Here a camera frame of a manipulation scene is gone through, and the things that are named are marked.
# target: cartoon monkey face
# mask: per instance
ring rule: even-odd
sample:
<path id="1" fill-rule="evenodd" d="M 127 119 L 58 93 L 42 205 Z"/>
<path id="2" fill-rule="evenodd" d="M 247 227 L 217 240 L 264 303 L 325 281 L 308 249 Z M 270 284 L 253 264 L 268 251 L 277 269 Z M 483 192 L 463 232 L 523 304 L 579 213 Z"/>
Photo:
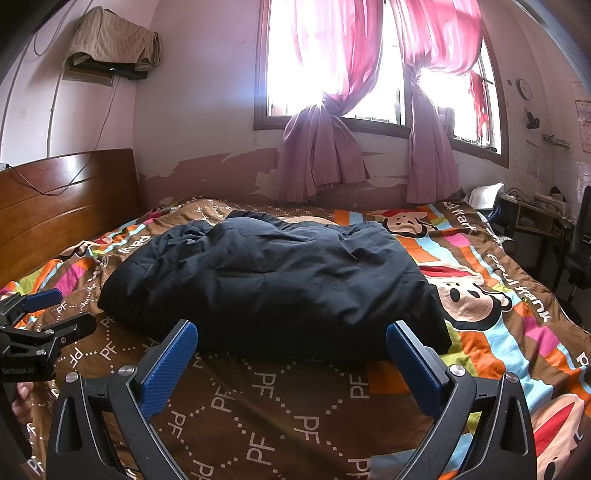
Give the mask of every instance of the cartoon monkey face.
<path id="1" fill-rule="evenodd" d="M 538 480 L 552 480 L 577 447 L 577 431 L 585 403 L 577 395 L 563 394 L 531 416 Z"/>
<path id="2" fill-rule="evenodd" d="M 502 312 L 513 307 L 501 292 L 487 291 L 475 283 L 437 282 L 437 292 L 449 322 L 457 330 L 484 332 L 494 326 Z"/>
<path id="3" fill-rule="evenodd" d="M 488 289 L 482 275 L 464 265 L 437 261 L 420 264 L 419 269 L 437 289 L 446 320 L 456 330 L 484 332 L 513 307 L 507 295 Z"/>
<path id="4" fill-rule="evenodd" d="M 387 214 L 388 212 L 384 212 L 386 219 L 383 225 L 390 233 L 408 238 L 423 238 L 428 231 L 437 230 L 432 224 L 420 220 L 427 217 L 427 212 L 401 212 L 391 217 Z"/>

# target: metal screw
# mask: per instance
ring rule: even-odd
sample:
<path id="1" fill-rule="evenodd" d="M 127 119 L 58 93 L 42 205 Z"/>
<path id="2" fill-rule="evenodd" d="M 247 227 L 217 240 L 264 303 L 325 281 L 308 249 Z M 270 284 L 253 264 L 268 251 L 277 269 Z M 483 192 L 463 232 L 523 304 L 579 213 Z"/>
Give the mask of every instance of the metal screw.
<path id="1" fill-rule="evenodd" d="M 66 382 L 72 383 L 78 380 L 78 374 L 76 372 L 70 372 L 66 375 Z"/>
<path id="2" fill-rule="evenodd" d="M 508 382 L 517 383 L 519 381 L 519 377 L 515 375 L 513 372 L 507 372 L 505 374 L 505 378 Z"/>
<path id="3" fill-rule="evenodd" d="M 452 373 L 452 375 L 455 375 L 456 377 L 463 377 L 464 375 L 466 375 L 466 369 L 461 365 L 452 365 L 449 368 L 449 371 Z"/>
<path id="4" fill-rule="evenodd" d="M 134 366 L 133 365 L 124 365 L 122 367 L 119 368 L 118 370 L 118 374 L 120 377 L 128 377 L 130 376 L 132 373 L 134 372 Z"/>

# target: black jacket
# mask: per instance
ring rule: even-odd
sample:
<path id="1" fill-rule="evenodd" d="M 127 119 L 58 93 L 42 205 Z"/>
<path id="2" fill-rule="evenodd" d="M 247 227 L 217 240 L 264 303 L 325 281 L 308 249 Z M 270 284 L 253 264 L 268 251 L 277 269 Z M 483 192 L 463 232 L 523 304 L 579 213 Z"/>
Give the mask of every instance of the black jacket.
<path id="1" fill-rule="evenodd" d="M 134 252 L 98 306 L 162 340 L 195 323 L 201 352 L 275 359 L 388 359 L 385 331 L 406 320 L 437 352 L 443 312 L 415 262 L 380 224 L 287 223 L 230 213 L 175 226 Z"/>

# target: wall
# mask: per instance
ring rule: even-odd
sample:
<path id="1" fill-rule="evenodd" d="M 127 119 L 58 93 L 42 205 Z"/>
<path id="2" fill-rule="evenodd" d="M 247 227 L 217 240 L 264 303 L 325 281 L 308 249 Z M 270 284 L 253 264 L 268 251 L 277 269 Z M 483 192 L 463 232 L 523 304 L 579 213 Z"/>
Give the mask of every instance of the wall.
<path id="1" fill-rule="evenodd" d="M 550 112 L 552 133 L 570 143 L 570 149 L 553 147 L 554 184 L 571 203 L 571 217 L 576 218 L 585 186 L 591 184 L 591 153 L 583 151 L 577 108 L 570 82 L 579 78 L 568 60 L 546 31 L 524 11 L 515 6 L 515 16 L 540 65 L 540 73 Z"/>
<path id="2" fill-rule="evenodd" d="M 16 166 L 40 158 L 93 150 L 113 93 L 113 107 L 98 148 L 132 146 L 136 84 L 121 79 L 115 92 L 114 88 L 104 85 L 59 81 L 61 66 L 76 20 L 86 9 L 102 5 L 148 27 L 157 3 L 158 0 L 142 0 L 139 7 L 134 0 L 72 0 L 46 23 L 35 43 L 39 53 L 50 45 L 47 52 L 37 56 L 33 44 L 29 44 L 0 85 L 0 115 L 5 114 L 0 162 Z M 56 102 L 50 131 L 54 95 Z"/>
<path id="3" fill-rule="evenodd" d="M 537 65 L 511 11 L 498 0 L 482 0 L 481 9 L 505 89 L 510 167 L 456 153 L 460 180 L 466 190 L 504 181 L 530 194 L 545 191 L 551 183 L 550 147 L 540 145 L 540 130 L 525 128 L 525 101 L 515 88 L 515 79 L 528 79 L 534 92 L 529 104 L 548 125 Z M 163 38 L 163 65 L 138 85 L 134 117 L 137 170 L 149 206 L 193 195 L 272 198 L 281 131 L 252 130 L 258 12 L 259 0 L 158 4 L 150 28 Z M 370 180 L 323 192 L 317 203 L 359 210 L 403 205 L 408 141 L 355 136 Z M 540 178 L 525 173 L 526 138 L 545 154 Z"/>

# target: blue gripper pad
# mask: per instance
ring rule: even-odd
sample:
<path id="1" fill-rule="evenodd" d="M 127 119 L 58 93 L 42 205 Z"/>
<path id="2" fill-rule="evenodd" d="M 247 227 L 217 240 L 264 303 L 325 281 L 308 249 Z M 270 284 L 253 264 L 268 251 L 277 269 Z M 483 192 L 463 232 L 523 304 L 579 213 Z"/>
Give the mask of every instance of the blue gripper pad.
<path id="1" fill-rule="evenodd" d="M 164 410 L 170 394 L 197 349 L 197 327 L 181 320 L 153 352 L 153 364 L 144 379 L 138 379 L 139 410 L 146 420 Z"/>
<path id="2" fill-rule="evenodd" d="M 388 353 L 424 415 L 437 420 L 447 403 L 449 379 L 441 363 L 425 348 L 405 322 L 386 331 Z"/>
<path id="3" fill-rule="evenodd" d="M 28 295 L 22 303 L 25 312 L 33 313 L 61 303 L 63 297 L 57 288 Z"/>

